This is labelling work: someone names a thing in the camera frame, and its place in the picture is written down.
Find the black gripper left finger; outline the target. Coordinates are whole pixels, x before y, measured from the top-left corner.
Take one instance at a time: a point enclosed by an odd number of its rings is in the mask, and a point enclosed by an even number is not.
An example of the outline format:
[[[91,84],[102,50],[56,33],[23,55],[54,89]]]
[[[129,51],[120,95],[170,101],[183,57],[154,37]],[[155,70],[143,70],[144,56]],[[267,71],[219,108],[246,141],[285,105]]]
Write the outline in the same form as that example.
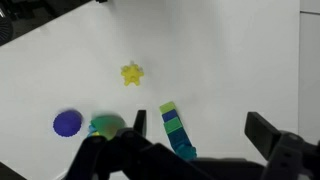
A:
[[[147,120],[147,111],[139,110],[135,118],[133,129],[143,137],[146,136],[146,128],[147,128],[146,120]]]

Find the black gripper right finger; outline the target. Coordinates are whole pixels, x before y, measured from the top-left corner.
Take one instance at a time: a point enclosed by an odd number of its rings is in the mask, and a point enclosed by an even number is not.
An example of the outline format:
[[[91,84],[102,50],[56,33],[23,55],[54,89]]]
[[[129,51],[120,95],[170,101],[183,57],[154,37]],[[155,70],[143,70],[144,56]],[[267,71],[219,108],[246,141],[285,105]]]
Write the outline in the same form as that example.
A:
[[[244,133],[265,160],[281,137],[281,132],[257,112],[247,113]]]

